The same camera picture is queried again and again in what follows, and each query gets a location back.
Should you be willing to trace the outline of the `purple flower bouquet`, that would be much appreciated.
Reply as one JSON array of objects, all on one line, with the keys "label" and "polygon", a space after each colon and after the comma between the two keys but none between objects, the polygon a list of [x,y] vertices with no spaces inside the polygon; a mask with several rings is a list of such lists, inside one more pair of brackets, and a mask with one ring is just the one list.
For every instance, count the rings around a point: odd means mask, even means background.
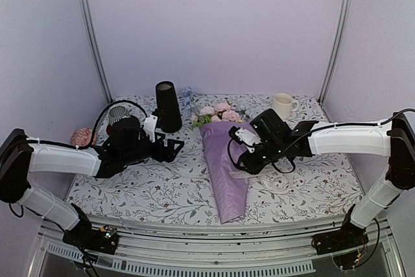
[{"label": "purple flower bouquet", "polygon": [[236,143],[229,145],[231,137],[228,131],[233,126],[246,126],[250,116],[244,107],[236,107],[228,100],[199,108],[190,87],[183,89],[182,100],[183,105],[192,111],[192,127],[200,130],[219,220],[222,224],[239,221],[245,215],[248,182],[232,177],[231,173],[237,169],[230,156],[237,158],[246,149]]}]

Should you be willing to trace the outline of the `cream ribbon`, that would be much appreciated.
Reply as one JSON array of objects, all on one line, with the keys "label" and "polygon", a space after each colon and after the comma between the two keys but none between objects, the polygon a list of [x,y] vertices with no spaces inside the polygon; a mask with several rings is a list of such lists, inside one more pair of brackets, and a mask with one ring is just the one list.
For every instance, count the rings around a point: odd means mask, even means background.
[{"label": "cream ribbon", "polygon": [[276,192],[283,192],[294,185],[291,173],[280,173],[273,167],[265,167],[258,175],[231,171],[230,176],[234,179],[256,179],[264,188]]}]

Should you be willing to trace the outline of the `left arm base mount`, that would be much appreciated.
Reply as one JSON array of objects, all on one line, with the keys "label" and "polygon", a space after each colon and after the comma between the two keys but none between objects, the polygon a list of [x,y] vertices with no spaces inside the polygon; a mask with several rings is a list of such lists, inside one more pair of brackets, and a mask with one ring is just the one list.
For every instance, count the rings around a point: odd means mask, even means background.
[{"label": "left arm base mount", "polygon": [[70,231],[65,231],[62,241],[82,250],[114,255],[119,244],[119,235],[89,226],[76,226]]}]

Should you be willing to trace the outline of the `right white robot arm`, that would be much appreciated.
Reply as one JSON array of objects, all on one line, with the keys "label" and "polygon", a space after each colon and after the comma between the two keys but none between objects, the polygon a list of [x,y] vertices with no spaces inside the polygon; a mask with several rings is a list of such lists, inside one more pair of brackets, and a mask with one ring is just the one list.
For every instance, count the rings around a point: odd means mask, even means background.
[{"label": "right white robot arm", "polygon": [[349,210],[342,229],[335,235],[340,248],[349,248],[380,212],[404,190],[414,188],[414,131],[406,112],[363,123],[301,121],[290,128],[275,111],[268,109],[251,121],[250,129],[233,127],[229,131],[232,140],[247,148],[234,166],[258,175],[282,158],[292,163],[299,157],[333,153],[387,157],[386,173]]}]

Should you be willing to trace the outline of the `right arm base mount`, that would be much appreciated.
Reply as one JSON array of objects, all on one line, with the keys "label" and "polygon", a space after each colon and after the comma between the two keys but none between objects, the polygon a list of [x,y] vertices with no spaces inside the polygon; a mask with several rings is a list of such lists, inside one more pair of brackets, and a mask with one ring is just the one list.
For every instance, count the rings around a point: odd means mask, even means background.
[{"label": "right arm base mount", "polygon": [[336,230],[314,235],[311,246],[318,255],[334,254],[332,260],[335,266],[348,271],[359,264],[368,242],[365,231]]}]

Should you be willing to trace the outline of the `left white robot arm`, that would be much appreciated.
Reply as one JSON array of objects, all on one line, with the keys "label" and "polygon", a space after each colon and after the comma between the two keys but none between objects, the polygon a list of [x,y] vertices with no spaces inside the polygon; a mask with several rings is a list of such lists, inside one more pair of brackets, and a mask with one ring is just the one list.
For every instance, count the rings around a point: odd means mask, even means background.
[{"label": "left white robot arm", "polygon": [[1,146],[1,202],[35,211],[61,226],[82,247],[91,247],[97,238],[85,213],[30,183],[28,175],[50,172],[111,178],[148,158],[170,163],[184,142],[156,132],[157,124],[155,115],[143,123],[136,117],[122,118],[107,127],[103,145],[90,147],[30,139],[16,128]]}]

